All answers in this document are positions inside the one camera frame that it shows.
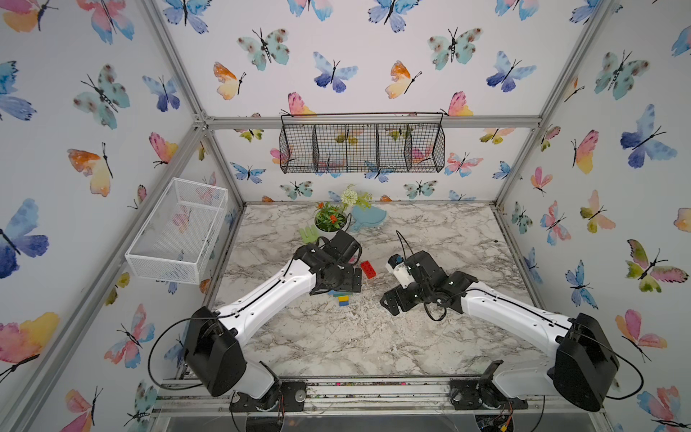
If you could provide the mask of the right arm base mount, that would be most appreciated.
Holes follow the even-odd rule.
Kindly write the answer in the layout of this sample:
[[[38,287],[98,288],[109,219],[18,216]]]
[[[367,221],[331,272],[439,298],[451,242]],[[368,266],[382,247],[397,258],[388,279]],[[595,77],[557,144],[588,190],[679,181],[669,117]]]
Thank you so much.
[[[449,401],[455,410],[499,410],[513,408],[527,410],[525,400],[505,396],[492,379],[503,360],[493,361],[481,375],[452,379],[449,382]]]

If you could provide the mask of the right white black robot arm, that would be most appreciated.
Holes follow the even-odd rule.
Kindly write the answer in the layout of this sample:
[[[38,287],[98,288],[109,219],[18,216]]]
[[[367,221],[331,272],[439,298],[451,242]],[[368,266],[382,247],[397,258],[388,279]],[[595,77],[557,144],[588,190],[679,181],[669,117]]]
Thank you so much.
[[[575,318],[538,309],[490,288],[462,271],[448,275],[428,252],[386,264],[398,286],[381,297],[391,315],[417,305],[437,305],[484,320],[536,347],[543,360],[497,360],[452,392],[464,410],[499,408],[530,396],[560,396],[589,412],[600,411],[619,369],[617,355],[599,322],[584,313]]]

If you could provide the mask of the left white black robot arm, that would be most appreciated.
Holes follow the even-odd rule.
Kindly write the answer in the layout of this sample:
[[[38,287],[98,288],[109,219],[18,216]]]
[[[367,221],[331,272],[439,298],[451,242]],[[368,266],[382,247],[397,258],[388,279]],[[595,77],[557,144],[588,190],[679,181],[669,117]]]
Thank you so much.
[[[189,320],[185,363],[213,397],[235,391],[263,399],[278,378],[267,366],[247,360],[244,345],[302,295],[360,292],[362,269],[350,260],[361,254],[356,239],[339,230],[322,244],[298,248],[277,273],[239,300],[217,311],[201,307]]]

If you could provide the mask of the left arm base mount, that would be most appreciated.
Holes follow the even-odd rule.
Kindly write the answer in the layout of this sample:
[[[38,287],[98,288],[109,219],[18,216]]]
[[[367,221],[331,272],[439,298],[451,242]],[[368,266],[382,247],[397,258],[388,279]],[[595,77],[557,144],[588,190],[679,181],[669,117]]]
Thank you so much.
[[[240,392],[231,397],[230,412],[302,412],[307,400],[307,383],[305,381],[280,381],[274,384],[269,392],[260,399],[253,399]]]

